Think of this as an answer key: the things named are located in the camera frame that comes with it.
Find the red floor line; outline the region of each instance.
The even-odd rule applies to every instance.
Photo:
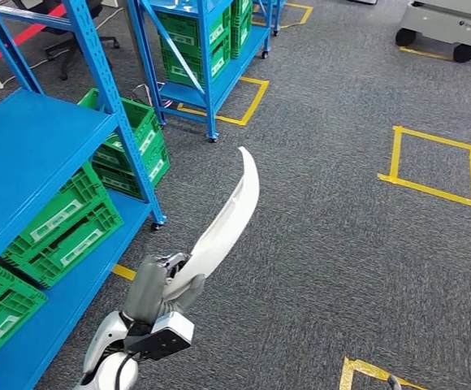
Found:
[[[66,10],[64,10],[64,6],[60,4],[58,6],[56,6],[55,8],[54,8],[51,12],[48,13],[48,15],[50,16],[56,16],[56,17],[60,17],[64,14],[66,13]],[[14,42],[19,46],[21,43],[24,42],[24,41],[27,41],[28,39],[39,33],[40,31],[42,30],[42,28],[45,28],[45,26],[43,26],[42,24],[33,24],[27,29],[25,29],[24,31],[20,32],[19,34],[18,34],[17,36],[14,37]]]

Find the white curved blade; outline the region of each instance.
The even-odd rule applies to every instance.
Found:
[[[259,200],[259,176],[251,154],[242,146],[239,150],[243,155],[243,176],[214,222],[199,237],[189,261],[165,286],[164,299],[180,295],[196,275],[208,277],[230,252],[250,221]]]

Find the office chair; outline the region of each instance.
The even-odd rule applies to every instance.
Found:
[[[44,14],[46,15],[57,5],[60,4],[60,0],[42,0],[41,3],[37,4],[36,6],[33,6],[31,8],[27,8],[22,0],[12,0],[18,8],[22,10],[28,10],[32,12],[36,12],[38,14]],[[91,19],[94,19],[97,17],[102,11],[102,0],[86,0],[88,8],[89,8]],[[42,31],[45,31],[46,33],[51,33],[54,35],[62,35],[67,33],[67,31],[60,30],[58,28],[53,27],[46,27],[43,28]],[[54,59],[54,55],[57,52],[60,52],[61,50],[69,49],[69,51],[64,57],[62,65],[60,66],[60,74],[59,78],[63,81],[67,80],[67,69],[72,60],[75,57],[75,54],[77,50],[80,51],[80,47],[79,46],[79,42],[76,37],[71,33],[72,37],[70,39],[67,39],[66,41],[62,41],[55,45],[48,46],[44,49],[44,52],[46,54],[46,59],[48,61],[51,61]],[[100,37],[99,36],[101,42],[105,41],[111,41],[113,42],[113,47],[115,49],[119,49],[120,44],[116,40],[116,37]],[[107,56],[106,56],[107,63],[111,67],[111,62]]]

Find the black cable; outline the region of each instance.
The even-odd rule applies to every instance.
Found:
[[[127,363],[127,361],[132,357],[132,355],[127,355],[122,360],[122,363],[120,363],[119,370],[116,372],[116,378],[115,379],[115,390],[120,390],[120,374],[122,373],[122,368]]]

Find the shelf caster wheel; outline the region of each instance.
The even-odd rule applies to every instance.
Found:
[[[163,225],[161,223],[156,223],[156,222],[153,222],[151,225],[151,230],[153,232],[157,232],[158,230],[162,230],[162,228],[163,228]]]
[[[468,63],[471,60],[471,45],[457,45],[453,50],[453,60],[457,63]]]
[[[407,28],[401,28],[396,33],[396,45],[409,46],[416,39],[416,32]]]

